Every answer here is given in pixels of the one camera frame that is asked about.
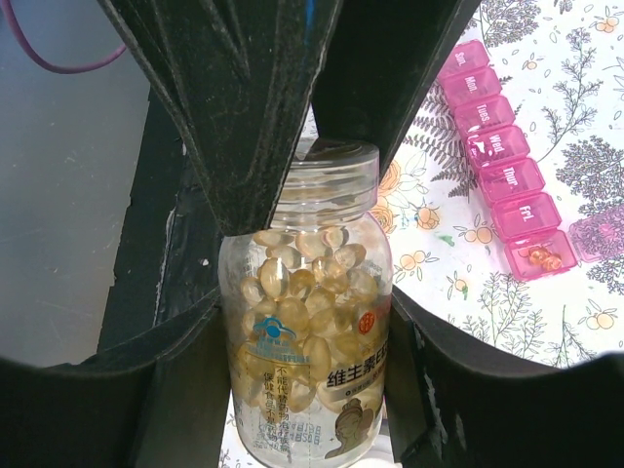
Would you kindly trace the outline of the clear bottle of yellow pills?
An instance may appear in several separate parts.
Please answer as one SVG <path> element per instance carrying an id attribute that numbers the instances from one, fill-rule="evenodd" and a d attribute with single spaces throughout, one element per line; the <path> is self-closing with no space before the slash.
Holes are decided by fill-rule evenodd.
<path id="1" fill-rule="evenodd" d="M 270 226 L 220 247 L 236 426 L 268 467 L 346 467 L 379 431 L 393 268 L 378 159 L 302 139 Z"/>

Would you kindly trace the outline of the pink weekly pill organizer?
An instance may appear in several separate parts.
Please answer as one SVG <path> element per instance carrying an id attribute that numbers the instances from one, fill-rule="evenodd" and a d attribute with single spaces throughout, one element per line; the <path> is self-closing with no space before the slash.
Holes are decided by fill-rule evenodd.
<path id="1" fill-rule="evenodd" d="M 622 207 L 561 229 L 562 217 L 544 190 L 543 175 L 529 155 L 524 132 L 514 123 L 516 116 L 501 94 L 482 42 L 455 46 L 438 79 L 516 280 L 560 274 L 579 261 L 595 262 L 622 254 Z M 531 265 L 528 249 L 535 246 L 559 254 L 562 267 L 545 272 Z"/>

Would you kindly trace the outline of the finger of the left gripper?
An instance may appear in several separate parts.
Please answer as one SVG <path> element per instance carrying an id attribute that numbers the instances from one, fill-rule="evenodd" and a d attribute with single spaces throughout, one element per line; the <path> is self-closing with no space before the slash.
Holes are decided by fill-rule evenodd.
<path id="1" fill-rule="evenodd" d="M 175 125 L 226 234 L 275 211 L 341 5 L 105 1 Z"/>
<path id="2" fill-rule="evenodd" d="M 479 0 L 345 1 L 312 107 L 321 137 L 379 149 L 385 173 Z"/>

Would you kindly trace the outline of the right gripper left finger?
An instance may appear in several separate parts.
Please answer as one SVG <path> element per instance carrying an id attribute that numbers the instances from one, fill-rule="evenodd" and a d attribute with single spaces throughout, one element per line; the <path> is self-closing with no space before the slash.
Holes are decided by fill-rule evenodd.
<path id="1" fill-rule="evenodd" d="M 4 467 L 215 467 L 230 392 L 219 294 L 80 365 L 1 362 Z"/>

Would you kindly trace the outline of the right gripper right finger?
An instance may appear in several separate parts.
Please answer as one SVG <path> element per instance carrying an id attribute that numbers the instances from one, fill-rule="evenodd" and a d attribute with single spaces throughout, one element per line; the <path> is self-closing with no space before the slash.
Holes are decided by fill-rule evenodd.
<path id="1" fill-rule="evenodd" d="M 558 370 L 489 346 L 394 290 L 385 400 L 406 467 L 619 467 L 623 357 Z"/>

